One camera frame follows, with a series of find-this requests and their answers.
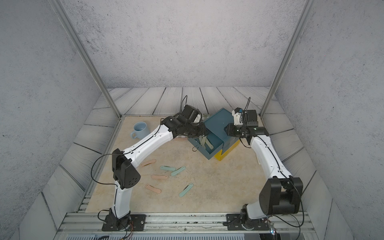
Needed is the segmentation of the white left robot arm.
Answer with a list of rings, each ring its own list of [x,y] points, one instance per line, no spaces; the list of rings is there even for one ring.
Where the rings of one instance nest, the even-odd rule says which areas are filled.
[[[185,105],[180,113],[162,119],[154,131],[133,146],[123,151],[116,149],[112,154],[113,178],[116,185],[113,215],[122,219],[130,214],[133,187],[141,179],[137,167],[150,154],[178,136],[200,138],[207,134],[201,111]]]

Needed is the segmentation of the teal drawer cabinet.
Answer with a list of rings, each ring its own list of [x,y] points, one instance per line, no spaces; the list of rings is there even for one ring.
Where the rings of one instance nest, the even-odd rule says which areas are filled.
[[[225,131],[225,127],[233,122],[232,113],[224,108],[204,120],[205,127],[209,132],[207,141],[214,147],[212,150],[209,147],[200,148],[201,153],[208,160],[220,151],[224,154],[238,141],[238,138],[228,136]]]

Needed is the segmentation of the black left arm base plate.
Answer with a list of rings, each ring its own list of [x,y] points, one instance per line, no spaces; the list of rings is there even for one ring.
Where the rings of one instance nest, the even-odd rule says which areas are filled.
[[[127,214],[125,217],[118,219],[112,209],[109,209],[109,214],[105,217],[102,226],[103,232],[128,231],[142,232],[144,230],[147,215],[145,214]]]

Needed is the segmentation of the teal top drawer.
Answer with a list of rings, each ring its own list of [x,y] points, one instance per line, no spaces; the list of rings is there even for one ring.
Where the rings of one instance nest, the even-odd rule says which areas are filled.
[[[208,160],[222,150],[224,145],[224,142],[209,130],[206,136],[188,138],[188,141],[194,146],[193,150],[199,151]]]

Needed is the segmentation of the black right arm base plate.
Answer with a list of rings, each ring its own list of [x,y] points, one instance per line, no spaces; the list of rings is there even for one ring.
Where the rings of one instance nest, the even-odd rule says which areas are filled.
[[[228,231],[268,231],[269,224],[262,220],[249,220],[241,214],[226,214],[223,226]]]

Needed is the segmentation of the olive green fruit knife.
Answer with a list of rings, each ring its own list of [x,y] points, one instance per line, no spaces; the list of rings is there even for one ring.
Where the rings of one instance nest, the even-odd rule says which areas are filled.
[[[200,138],[200,145],[201,145],[203,148],[205,147],[206,140],[207,140],[207,137],[206,137],[206,136]]]
[[[209,142],[209,140],[206,140],[205,144],[207,145],[207,147],[208,147],[210,150],[213,150],[213,149],[214,149],[214,146]]]

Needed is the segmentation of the yellow bottom drawer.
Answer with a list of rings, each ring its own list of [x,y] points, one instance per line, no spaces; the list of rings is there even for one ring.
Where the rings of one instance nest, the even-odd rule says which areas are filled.
[[[222,161],[229,153],[231,153],[240,143],[240,140],[234,142],[226,151],[220,150],[214,155],[214,158],[218,161]]]

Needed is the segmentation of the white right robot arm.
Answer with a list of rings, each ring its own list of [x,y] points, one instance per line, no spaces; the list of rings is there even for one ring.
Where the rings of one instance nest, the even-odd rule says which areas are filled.
[[[232,116],[234,122],[225,127],[226,134],[247,140],[266,176],[259,200],[244,206],[245,221],[298,213],[302,206],[303,182],[293,177],[280,160],[270,134],[258,123],[257,111],[236,108]]]

